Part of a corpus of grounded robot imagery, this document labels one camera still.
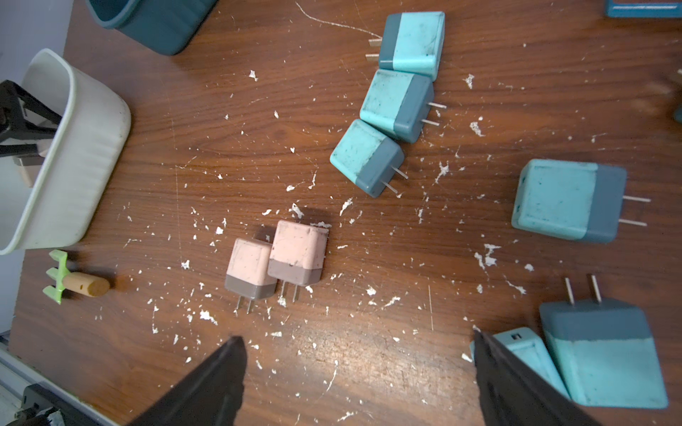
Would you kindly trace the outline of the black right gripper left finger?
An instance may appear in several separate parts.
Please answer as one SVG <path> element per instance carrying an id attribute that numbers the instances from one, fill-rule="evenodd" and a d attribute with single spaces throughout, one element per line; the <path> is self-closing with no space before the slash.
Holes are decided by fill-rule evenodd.
<path id="1" fill-rule="evenodd" d="M 230 337 L 132 425 L 233 425 L 243 404 L 247 350 Z"/>

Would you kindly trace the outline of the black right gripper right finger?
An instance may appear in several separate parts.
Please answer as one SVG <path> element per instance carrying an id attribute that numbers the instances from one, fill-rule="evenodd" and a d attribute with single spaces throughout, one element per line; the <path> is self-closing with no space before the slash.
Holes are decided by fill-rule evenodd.
<path id="1" fill-rule="evenodd" d="M 474 366 L 486 425 L 597 425 L 492 335 L 474 332 Z"/>

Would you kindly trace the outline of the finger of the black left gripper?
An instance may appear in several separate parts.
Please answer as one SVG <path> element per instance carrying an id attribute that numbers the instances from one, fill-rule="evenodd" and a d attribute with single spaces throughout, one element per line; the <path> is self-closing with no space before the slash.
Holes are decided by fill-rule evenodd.
<path id="1" fill-rule="evenodd" d="M 26 112 L 59 126 L 62 116 L 11 80 L 1 83 L 1 157 L 39 155 L 37 140 L 51 140 L 56 129 L 33 124 Z"/>

